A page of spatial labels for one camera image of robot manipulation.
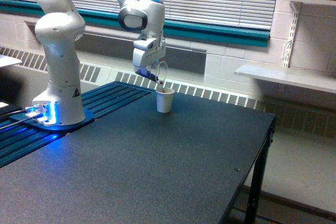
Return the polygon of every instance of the paper cup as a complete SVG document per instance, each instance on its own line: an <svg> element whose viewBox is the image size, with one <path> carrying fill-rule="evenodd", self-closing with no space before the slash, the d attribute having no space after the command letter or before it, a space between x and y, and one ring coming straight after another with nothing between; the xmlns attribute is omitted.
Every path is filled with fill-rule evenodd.
<svg viewBox="0 0 336 224"><path fill-rule="evenodd" d="M156 89L156 109L160 113L169 113L172 109L172 103L175 91L168 88Z"/></svg>

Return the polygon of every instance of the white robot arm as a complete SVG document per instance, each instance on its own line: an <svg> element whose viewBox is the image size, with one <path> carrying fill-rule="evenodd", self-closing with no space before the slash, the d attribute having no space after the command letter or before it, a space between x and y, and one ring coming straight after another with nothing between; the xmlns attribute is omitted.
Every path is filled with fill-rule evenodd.
<svg viewBox="0 0 336 224"><path fill-rule="evenodd" d="M27 116L44 113L37 119L45 126L71 125L85 119L80 95L80 69L75 40L85 22L71 0L36 0L46 13L36 24L48 63L48 88L34 98Z"/></svg>
<svg viewBox="0 0 336 224"><path fill-rule="evenodd" d="M163 37L164 4L160 0L118 0L119 23L126 30L141 31L134 41L133 64L135 72L155 82L158 76L151 73L166 52Z"/></svg>

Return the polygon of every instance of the wall shelf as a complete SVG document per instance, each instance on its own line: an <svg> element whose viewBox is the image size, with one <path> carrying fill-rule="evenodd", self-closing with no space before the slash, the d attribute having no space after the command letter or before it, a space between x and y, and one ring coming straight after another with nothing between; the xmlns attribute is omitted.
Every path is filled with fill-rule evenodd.
<svg viewBox="0 0 336 224"><path fill-rule="evenodd" d="M336 93L336 77L326 73L249 62L238 68L235 74L264 81Z"/></svg>
<svg viewBox="0 0 336 224"><path fill-rule="evenodd" d="M336 6L336 1L332 0L287 0L296 3L304 3L308 5L327 5L327 6Z"/></svg>
<svg viewBox="0 0 336 224"><path fill-rule="evenodd" d="M4 56L4 55L0 55L0 68L16 65L16 64L20 64L20 63L22 63L22 61L20 61L18 59L8 57L8 56Z"/></svg>

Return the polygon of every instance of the window sill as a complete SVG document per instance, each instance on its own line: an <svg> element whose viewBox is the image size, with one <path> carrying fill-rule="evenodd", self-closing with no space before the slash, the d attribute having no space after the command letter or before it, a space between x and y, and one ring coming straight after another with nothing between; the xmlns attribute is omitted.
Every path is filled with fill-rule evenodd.
<svg viewBox="0 0 336 224"><path fill-rule="evenodd" d="M44 12L36 3L13 0L0 0L0 11L38 16L44 15ZM78 9L78 12L86 23L120 27L118 14L86 9ZM269 40L268 31L203 25L173 20L166 20L163 32L165 36L195 38L257 47L267 47Z"/></svg>

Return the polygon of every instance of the black cable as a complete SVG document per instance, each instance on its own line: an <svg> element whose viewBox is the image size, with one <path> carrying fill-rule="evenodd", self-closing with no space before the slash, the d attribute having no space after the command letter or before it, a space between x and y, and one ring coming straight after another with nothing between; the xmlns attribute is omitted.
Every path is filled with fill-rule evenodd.
<svg viewBox="0 0 336 224"><path fill-rule="evenodd" d="M9 112L7 114L1 115L0 120L6 119L6 118L10 117L11 115L16 115L16 114L20 114L20 113L24 113L24 112L26 112L26 111L25 110L17 110L17 111Z"/></svg>
<svg viewBox="0 0 336 224"><path fill-rule="evenodd" d="M0 131L4 130L4 129L6 129L6 128L12 127L12 126L14 126L14 125L16 125L16 124L20 124L20 123L26 122L26 121L28 121L28 120L30 120L30 119L40 118L40 117L42 117L42 116L43 116L43 114L38 114L38 115L33 116L33 117L31 117L31 118L25 118L25 119L23 119L23 120L20 120L20 121L15 122L15 123L8 124L8 125L6 125L6 126L1 127L1 128L0 128Z"/></svg>

